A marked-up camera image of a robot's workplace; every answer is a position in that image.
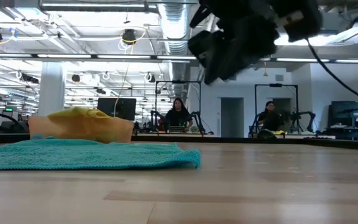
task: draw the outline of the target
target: dark hair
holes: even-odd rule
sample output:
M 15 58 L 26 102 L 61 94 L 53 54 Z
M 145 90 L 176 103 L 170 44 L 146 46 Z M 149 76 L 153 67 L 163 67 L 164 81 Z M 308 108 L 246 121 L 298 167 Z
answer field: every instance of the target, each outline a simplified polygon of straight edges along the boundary
M 185 108 L 185 104 L 183 103 L 183 100 L 181 100 L 181 98 L 175 98 L 175 100 L 173 101 L 173 105 L 172 105 L 172 109 L 175 109 L 175 102 L 179 101 L 181 104 L 181 110 L 183 111 L 187 111 L 187 109 Z
M 267 113 L 268 112 L 268 109 L 266 108 L 269 104 L 273 104 L 274 105 L 274 102 L 273 101 L 268 101 L 268 102 L 266 102 L 266 105 L 265 105 L 265 113 Z

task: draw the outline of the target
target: black cable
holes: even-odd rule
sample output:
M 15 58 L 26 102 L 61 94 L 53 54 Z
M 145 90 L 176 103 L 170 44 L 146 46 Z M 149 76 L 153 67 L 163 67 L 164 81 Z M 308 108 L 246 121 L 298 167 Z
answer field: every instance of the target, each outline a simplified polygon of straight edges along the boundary
M 335 74 L 333 74 L 332 71 L 330 71 L 330 69 L 324 64 L 324 62 L 321 61 L 321 59 L 318 57 L 316 51 L 314 50 L 313 46 L 310 44 L 309 39 L 306 39 L 306 41 L 308 42 L 309 48 L 311 53 L 313 54 L 313 56 L 316 58 L 317 62 L 322 66 L 322 68 L 330 75 L 332 76 L 337 82 L 339 82 L 339 84 L 341 84 L 345 89 L 349 90 L 351 93 L 355 94 L 356 96 L 358 96 L 358 92 L 356 92 L 355 90 L 353 90 L 352 88 L 350 88 L 348 85 L 346 85 L 344 82 L 342 82 L 342 80 L 340 80 Z
M 200 119 L 204 122 L 204 124 L 208 127 L 209 131 L 212 132 L 212 129 L 209 127 L 209 125 L 200 117 Z

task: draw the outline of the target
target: computer monitor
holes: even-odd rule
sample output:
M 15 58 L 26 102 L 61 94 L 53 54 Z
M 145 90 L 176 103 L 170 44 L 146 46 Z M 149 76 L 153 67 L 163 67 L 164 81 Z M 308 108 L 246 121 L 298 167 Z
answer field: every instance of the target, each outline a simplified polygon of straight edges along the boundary
M 358 118 L 358 101 L 332 101 L 333 118 Z
M 117 98 L 99 98 L 98 110 L 103 113 L 114 116 L 114 105 Z M 129 121 L 135 120 L 136 99 L 120 98 L 116 106 L 116 117 L 127 119 Z

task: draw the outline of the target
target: white wall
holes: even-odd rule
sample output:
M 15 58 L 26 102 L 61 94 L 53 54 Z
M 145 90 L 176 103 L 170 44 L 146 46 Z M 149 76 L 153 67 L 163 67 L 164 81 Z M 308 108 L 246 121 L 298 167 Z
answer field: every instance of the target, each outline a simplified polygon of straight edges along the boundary
M 293 71 L 291 77 L 292 83 L 298 85 L 299 112 L 313 111 L 310 64 L 306 64 Z M 300 123 L 304 128 L 309 125 L 309 121 L 310 115 L 305 114 L 301 116 Z
M 358 65 L 330 64 L 328 68 L 344 83 L 358 92 Z M 318 64 L 311 65 L 313 112 L 320 131 L 327 126 L 328 106 L 332 101 L 358 100 L 358 97 L 342 87 Z
M 220 98 L 233 97 L 233 98 L 244 98 L 244 137 L 248 136 L 249 126 L 255 118 L 255 95 L 254 85 L 255 84 L 270 84 L 276 83 L 275 75 L 284 75 L 283 84 L 291 83 L 291 74 L 286 72 L 285 68 L 268 68 L 268 77 L 264 77 L 264 69 L 255 71 L 248 69 L 242 71 L 237 76 L 236 81 L 228 82 L 215 82 L 210 86 L 204 85 L 201 87 L 201 118 L 204 123 L 207 123 L 212 131 L 216 134 L 218 128 L 218 121 L 220 119 Z M 272 98 L 294 98 L 294 90 L 288 88 L 270 88 L 270 87 L 258 87 L 257 91 L 257 111 L 261 112 L 265 108 L 265 104 Z M 197 100 L 196 96 L 189 93 L 189 103 L 191 108 L 196 108 L 192 101 Z
M 200 110 L 200 103 L 198 101 L 199 95 L 200 85 L 197 83 L 193 83 L 193 85 L 190 85 L 187 94 L 188 99 L 186 101 L 186 108 L 189 113 Z

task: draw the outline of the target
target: teal towel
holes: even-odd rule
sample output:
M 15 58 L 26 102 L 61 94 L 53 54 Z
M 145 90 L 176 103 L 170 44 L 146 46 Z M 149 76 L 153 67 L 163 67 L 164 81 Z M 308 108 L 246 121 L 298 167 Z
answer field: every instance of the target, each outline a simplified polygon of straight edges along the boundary
M 0 170 L 130 169 L 200 166 L 199 150 L 176 144 L 103 144 L 87 140 L 45 139 L 0 146 Z

